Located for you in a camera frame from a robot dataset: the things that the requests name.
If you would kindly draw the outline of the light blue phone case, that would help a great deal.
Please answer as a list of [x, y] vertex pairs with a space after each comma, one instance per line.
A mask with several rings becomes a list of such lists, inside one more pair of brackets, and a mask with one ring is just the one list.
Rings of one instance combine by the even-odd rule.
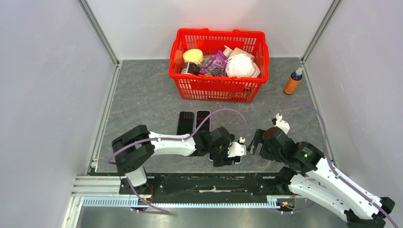
[[213, 162], [214, 167], [232, 166], [241, 163], [241, 156], [235, 157], [220, 157], [209, 153], [209, 160]]

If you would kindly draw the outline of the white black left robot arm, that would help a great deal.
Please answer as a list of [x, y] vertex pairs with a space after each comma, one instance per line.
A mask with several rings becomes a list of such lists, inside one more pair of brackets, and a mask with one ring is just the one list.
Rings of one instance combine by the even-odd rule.
[[146, 125], [138, 125], [111, 143], [117, 172], [126, 176], [138, 194], [148, 191], [149, 181], [144, 163], [152, 156], [181, 155], [203, 157], [209, 155], [215, 167], [230, 166], [246, 155], [245, 139], [235, 136], [224, 127], [213, 131], [198, 130], [191, 134], [166, 135], [151, 132]]

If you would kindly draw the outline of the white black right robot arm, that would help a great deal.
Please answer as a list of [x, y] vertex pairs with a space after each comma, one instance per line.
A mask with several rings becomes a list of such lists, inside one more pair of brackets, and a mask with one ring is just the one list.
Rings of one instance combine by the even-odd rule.
[[257, 129], [248, 151], [285, 164], [275, 177], [279, 194], [289, 191], [328, 209], [349, 228], [383, 228], [395, 202], [378, 197], [355, 184], [328, 163], [326, 156], [308, 142], [294, 142], [278, 127]]

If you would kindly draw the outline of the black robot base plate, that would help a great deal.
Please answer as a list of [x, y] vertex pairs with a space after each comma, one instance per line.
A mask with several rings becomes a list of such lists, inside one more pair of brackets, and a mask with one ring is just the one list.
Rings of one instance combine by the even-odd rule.
[[292, 193], [276, 172], [149, 173], [135, 190], [153, 203], [263, 203]]

